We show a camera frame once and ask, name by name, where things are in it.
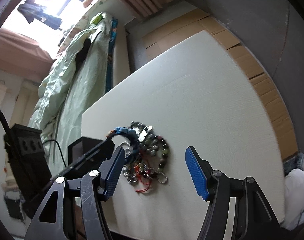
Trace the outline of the black jewelry box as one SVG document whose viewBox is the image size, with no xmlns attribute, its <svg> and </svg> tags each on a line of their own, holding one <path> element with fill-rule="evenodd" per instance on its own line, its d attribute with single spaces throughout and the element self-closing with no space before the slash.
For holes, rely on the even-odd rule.
<svg viewBox="0 0 304 240">
<path fill-rule="evenodd" d="M 68 146 L 68 164 L 72 164 L 83 154 L 94 148 L 103 140 L 89 137 L 80 137 Z"/>
</svg>

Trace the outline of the light green crumpled duvet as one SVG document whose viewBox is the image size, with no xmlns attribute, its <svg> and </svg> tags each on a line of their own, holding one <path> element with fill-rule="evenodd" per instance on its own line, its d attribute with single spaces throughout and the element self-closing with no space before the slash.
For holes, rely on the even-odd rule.
<svg viewBox="0 0 304 240">
<path fill-rule="evenodd" d="M 63 104 L 76 71 L 76 56 L 83 49 L 84 42 L 98 28 L 88 28 L 77 34 L 68 47 L 52 65 L 52 70 L 38 89 L 38 102 L 29 120 L 29 127 L 41 130 L 42 141 L 51 138 L 55 119 Z"/>
</svg>

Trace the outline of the green bed sheet mattress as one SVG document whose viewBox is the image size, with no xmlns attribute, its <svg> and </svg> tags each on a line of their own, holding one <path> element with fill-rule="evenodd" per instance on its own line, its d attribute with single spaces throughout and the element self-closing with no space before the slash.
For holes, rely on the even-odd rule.
<svg viewBox="0 0 304 240">
<path fill-rule="evenodd" d="M 83 62 L 76 68 L 67 97 L 55 124 L 55 139 L 49 148 L 48 166 L 56 175 L 68 164 L 68 146 L 81 137 L 82 114 L 112 89 L 113 50 L 118 21 L 110 14 L 96 26 L 100 30 L 90 36 L 91 44 Z"/>
</svg>

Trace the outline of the white cloth at floor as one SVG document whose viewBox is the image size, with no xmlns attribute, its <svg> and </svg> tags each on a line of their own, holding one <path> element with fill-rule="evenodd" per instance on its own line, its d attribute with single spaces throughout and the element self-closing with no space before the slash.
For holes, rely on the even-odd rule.
<svg viewBox="0 0 304 240">
<path fill-rule="evenodd" d="M 304 171 L 292 170 L 285 177 L 285 218 L 282 228 L 294 230 L 304 223 Z"/>
</svg>

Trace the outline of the flattened cardboard sheet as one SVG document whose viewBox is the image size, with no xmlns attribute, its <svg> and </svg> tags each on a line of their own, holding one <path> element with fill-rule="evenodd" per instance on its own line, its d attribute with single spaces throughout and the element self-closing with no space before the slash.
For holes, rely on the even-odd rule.
<svg viewBox="0 0 304 240">
<path fill-rule="evenodd" d="M 274 129 L 281 158 L 287 160 L 298 153 L 290 115 L 274 82 L 240 40 L 208 13 L 194 9 L 145 35 L 143 44 L 148 61 L 203 30 L 228 52 L 252 84 Z"/>
</svg>

